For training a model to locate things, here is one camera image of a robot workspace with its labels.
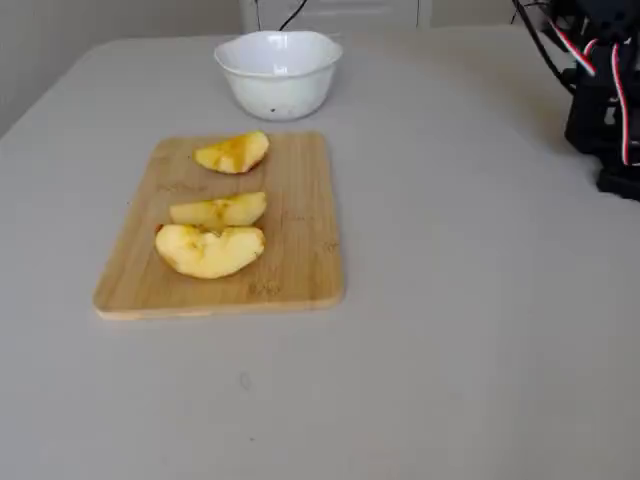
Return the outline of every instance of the sliced apple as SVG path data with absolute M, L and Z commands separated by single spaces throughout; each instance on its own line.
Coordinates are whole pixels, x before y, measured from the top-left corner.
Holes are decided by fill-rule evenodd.
M 233 197 L 183 203 L 169 207 L 173 223 L 199 225 L 220 231 L 226 227 L 253 225 L 267 209 L 264 192 L 243 193 Z
M 264 248 L 264 234 L 254 227 L 214 233 L 191 225 L 164 225 L 156 234 L 156 249 L 171 268 L 202 279 L 236 273 L 256 261 Z
M 251 132 L 196 150 L 194 159 L 204 168 L 221 173 L 245 173 L 262 161 L 269 138 Z

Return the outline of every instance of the apple wedge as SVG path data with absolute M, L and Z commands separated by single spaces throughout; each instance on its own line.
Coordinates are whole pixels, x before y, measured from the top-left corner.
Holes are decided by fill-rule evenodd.
M 266 209 L 267 194 L 256 192 L 216 200 L 172 205 L 169 207 L 169 215 L 173 223 L 198 225 L 220 231 L 226 227 L 253 225 Z
M 221 173 L 246 173 L 262 161 L 269 150 L 269 138 L 251 132 L 195 151 L 194 159 L 209 170 Z
M 254 227 L 218 234 L 191 225 L 164 225 L 156 234 L 156 249 L 171 268 L 201 279 L 236 273 L 257 260 L 264 248 L 264 234 Z

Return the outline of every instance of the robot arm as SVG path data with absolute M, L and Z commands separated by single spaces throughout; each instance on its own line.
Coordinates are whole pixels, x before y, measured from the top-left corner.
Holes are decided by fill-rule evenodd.
M 542 53 L 524 8 L 513 2 Z M 571 19 L 558 33 L 582 64 L 559 74 L 545 58 L 574 95 L 565 136 L 602 163 L 601 191 L 640 201 L 640 0 L 551 0 L 547 15 L 552 24 Z

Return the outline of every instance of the bamboo cutting board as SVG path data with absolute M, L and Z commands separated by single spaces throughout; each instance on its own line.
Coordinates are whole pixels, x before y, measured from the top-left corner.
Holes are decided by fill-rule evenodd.
M 158 145 L 94 294 L 103 317 L 315 309 L 340 301 L 340 239 L 324 137 L 311 132 L 269 139 L 267 157 L 244 175 L 214 173 L 192 160 L 196 148 L 222 137 Z M 171 270 L 155 251 L 155 230 L 169 223 L 171 204 L 254 191 L 267 193 L 267 211 L 256 224 L 267 244 L 244 270 L 197 280 Z

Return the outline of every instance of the white bowl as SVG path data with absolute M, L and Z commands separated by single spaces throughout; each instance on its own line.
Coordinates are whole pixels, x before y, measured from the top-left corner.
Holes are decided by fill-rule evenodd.
M 327 98 L 342 47 L 316 32 L 255 32 L 214 54 L 238 103 L 266 120 L 293 120 Z

